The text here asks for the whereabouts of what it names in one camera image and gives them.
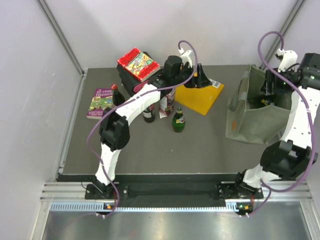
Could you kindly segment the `green perrier bottle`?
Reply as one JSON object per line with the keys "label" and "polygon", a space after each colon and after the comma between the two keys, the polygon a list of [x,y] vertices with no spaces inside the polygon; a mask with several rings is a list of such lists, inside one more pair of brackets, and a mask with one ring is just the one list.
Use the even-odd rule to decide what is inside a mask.
{"label": "green perrier bottle", "polygon": [[268,99],[262,99],[260,101],[262,104],[264,104],[265,106],[270,106],[273,104],[273,102],[271,100],[268,100]]}
{"label": "green perrier bottle", "polygon": [[176,110],[176,113],[173,116],[172,123],[171,123],[173,131],[176,133],[182,132],[185,128],[185,124],[186,122],[185,122],[185,116],[183,114],[183,110],[181,107],[178,107]]}

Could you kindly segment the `green canvas bag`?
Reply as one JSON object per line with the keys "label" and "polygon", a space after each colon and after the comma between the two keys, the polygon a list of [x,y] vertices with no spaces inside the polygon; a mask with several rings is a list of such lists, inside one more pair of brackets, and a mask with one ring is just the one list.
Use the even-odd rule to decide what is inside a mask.
{"label": "green canvas bag", "polygon": [[268,144],[287,125],[291,93],[279,94],[274,105],[265,105],[261,92],[265,71],[247,65],[234,94],[227,101],[225,137],[251,144]]}

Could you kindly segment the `grape juice carton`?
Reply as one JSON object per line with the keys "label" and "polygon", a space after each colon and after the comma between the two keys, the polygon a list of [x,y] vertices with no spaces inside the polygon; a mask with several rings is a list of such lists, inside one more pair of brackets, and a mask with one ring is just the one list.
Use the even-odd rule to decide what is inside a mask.
{"label": "grape juice carton", "polygon": [[176,89],[173,88],[166,96],[159,101],[159,117],[168,117],[175,108]]}

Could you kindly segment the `cola bottle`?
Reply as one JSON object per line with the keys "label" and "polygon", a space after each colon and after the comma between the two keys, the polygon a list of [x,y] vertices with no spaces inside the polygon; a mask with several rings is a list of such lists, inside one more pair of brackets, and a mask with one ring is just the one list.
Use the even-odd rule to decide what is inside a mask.
{"label": "cola bottle", "polygon": [[142,112],[142,115],[143,115],[143,119],[145,122],[147,123],[152,123],[155,118],[156,118],[156,115],[155,115],[155,107],[153,104],[151,104],[150,106],[148,106],[143,112]]}
{"label": "cola bottle", "polygon": [[116,84],[111,85],[112,89],[112,102],[117,107],[122,105],[126,100],[125,97],[120,93]]}

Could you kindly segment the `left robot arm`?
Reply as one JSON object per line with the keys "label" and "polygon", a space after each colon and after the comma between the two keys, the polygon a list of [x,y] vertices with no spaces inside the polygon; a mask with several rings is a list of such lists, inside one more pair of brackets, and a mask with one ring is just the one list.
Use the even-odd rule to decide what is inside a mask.
{"label": "left robot arm", "polygon": [[160,101],[173,88],[184,85],[201,89],[212,86],[213,82],[205,75],[200,63],[192,65],[188,60],[171,55],[164,67],[154,73],[138,93],[119,106],[107,108],[99,120],[101,153],[96,154],[99,167],[90,184],[90,192],[102,199],[119,193],[113,182],[118,157],[130,140],[130,124],[147,107]]}

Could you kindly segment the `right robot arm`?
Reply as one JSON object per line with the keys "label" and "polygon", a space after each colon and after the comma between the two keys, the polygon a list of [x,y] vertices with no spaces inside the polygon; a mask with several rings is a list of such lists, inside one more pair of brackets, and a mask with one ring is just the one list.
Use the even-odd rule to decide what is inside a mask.
{"label": "right robot arm", "polygon": [[268,95],[291,93],[287,124],[260,163],[238,174],[233,192],[239,198],[255,195],[262,184],[274,180],[299,181],[318,158],[313,126],[320,106],[320,55],[306,53],[298,68],[296,52],[279,50],[276,56],[280,65],[266,71],[262,89]]}

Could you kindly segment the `yellow plastic folder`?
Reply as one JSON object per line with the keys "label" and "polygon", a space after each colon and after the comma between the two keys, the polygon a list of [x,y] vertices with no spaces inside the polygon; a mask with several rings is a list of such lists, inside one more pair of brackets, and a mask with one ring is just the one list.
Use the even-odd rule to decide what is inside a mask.
{"label": "yellow plastic folder", "polygon": [[175,101],[205,116],[224,89],[224,84],[213,81],[213,85],[204,88],[186,88],[184,85],[176,89]]}

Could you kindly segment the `red treehouse book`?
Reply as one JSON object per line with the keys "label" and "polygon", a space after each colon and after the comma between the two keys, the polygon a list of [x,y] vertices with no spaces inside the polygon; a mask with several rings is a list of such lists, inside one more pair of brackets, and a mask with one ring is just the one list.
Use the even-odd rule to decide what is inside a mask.
{"label": "red treehouse book", "polygon": [[161,67],[159,63],[136,47],[120,57],[117,63],[140,82],[147,80]]}

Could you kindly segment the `black pink drawer unit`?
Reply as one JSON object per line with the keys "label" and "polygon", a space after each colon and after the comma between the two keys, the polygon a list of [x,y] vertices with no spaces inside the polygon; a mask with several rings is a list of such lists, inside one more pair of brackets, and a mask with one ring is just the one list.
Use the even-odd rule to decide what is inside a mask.
{"label": "black pink drawer unit", "polygon": [[137,78],[132,76],[130,73],[128,73],[122,66],[120,66],[117,63],[117,70],[119,72],[119,76],[121,78],[121,82],[127,92],[130,96],[133,96],[135,93],[137,93],[141,89],[141,85],[145,84],[147,80],[154,74],[156,74],[158,71],[156,71],[154,74],[152,74],[148,79],[146,79],[143,82],[140,82]]}

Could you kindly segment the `purple treehouse book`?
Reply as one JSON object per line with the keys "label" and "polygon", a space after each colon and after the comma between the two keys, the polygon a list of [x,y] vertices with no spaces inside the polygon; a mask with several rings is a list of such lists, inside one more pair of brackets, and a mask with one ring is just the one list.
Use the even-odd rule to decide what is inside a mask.
{"label": "purple treehouse book", "polygon": [[86,117],[100,119],[106,108],[113,108],[113,90],[110,88],[97,88],[92,97]]}

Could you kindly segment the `aluminium frame post right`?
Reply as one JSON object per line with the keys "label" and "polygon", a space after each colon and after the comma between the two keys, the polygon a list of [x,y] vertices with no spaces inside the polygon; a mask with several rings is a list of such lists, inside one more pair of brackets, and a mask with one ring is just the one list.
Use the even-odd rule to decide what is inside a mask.
{"label": "aluminium frame post right", "polygon": [[266,68],[266,63],[270,63],[273,56],[275,55],[277,49],[281,46],[284,46],[284,37],[289,32],[290,28],[293,26],[296,18],[298,17],[299,13],[302,11],[305,3],[307,0],[294,0],[293,6],[290,9],[285,21],[283,22],[280,30],[278,30],[278,34],[275,30],[270,32],[271,35],[276,35],[275,39],[272,41],[271,46],[268,48],[266,55],[264,56],[264,60],[262,60],[261,65],[259,68],[264,70]]}

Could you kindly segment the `aluminium frame post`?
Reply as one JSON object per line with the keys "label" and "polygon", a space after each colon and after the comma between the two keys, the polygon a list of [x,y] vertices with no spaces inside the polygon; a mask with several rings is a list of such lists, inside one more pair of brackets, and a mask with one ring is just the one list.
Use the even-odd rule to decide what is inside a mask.
{"label": "aluminium frame post", "polygon": [[61,30],[55,16],[53,15],[49,5],[45,0],[35,0],[35,2],[39,5],[41,11],[43,12],[44,16],[46,17],[49,25],[51,26],[52,30],[56,34],[60,44],[62,45],[63,49],[65,50],[66,54],[68,55],[69,59],[71,60],[73,66],[75,67],[76,71],[79,73],[81,77],[84,76],[85,70],[81,67],[80,62],[78,61],[74,51],[72,50],[67,38],[65,37],[63,31]]}
{"label": "aluminium frame post", "polygon": [[293,6],[290,9],[285,21],[283,22],[280,30],[278,30],[278,34],[275,30],[270,32],[271,35],[276,35],[275,39],[272,41],[271,46],[268,48],[266,55],[264,56],[264,60],[262,60],[261,65],[259,68],[264,70],[266,68],[266,63],[270,63],[273,56],[275,55],[277,49],[281,46],[284,46],[284,37],[289,32],[290,28],[293,26],[296,18],[298,17],[299,13],[302,11],[305,3],[307,0],[294,0]]}

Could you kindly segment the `aluminium frame post left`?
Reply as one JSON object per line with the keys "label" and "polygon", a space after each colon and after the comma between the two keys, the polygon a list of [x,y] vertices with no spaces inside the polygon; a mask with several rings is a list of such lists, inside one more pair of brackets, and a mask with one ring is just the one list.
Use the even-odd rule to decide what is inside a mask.
{"label": "aluminium frame post left", "polygon": [[46,17],[49,25],[51,26],[52,30],[56,34],[60,44],[62,45],[63,49],[65,50],[66,54],[68,55],[69,59],[71,60],[73,66],[75,67],[76,71],[79,73],[81,77],[84,76],[85,70],[81,67],[80,62],[78,61],[74,51],[72,50],[67,38],[65,37],[63,31],[61,30],[55,16],[53,15],[49,5],[45,0],[35,0],[35,2],[39,5],[41,11],[43,12],[44,16]]}

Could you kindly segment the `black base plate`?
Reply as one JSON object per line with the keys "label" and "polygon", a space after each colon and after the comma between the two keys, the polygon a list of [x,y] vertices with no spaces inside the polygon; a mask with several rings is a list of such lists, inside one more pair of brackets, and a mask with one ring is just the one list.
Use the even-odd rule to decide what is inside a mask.
{"label": "black base plate", "polygon": [[[261,200],[262,190],[243,189],[236,173],[118,174],[114,184],[119,207],[175,208],[222,207],[226,200]],[[100,198],[86,187],[87,200],[115,200],[116,194]]]}

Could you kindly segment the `aluminium front rail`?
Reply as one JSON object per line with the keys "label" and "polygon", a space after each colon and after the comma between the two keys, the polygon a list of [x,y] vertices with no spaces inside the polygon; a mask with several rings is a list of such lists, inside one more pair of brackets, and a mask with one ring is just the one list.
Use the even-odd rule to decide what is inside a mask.
{"label": "aluminium front rail", "polygon": [[41,201],[74,202],[85,199],[86,190],[79,182],[47,182],[40,195]]}

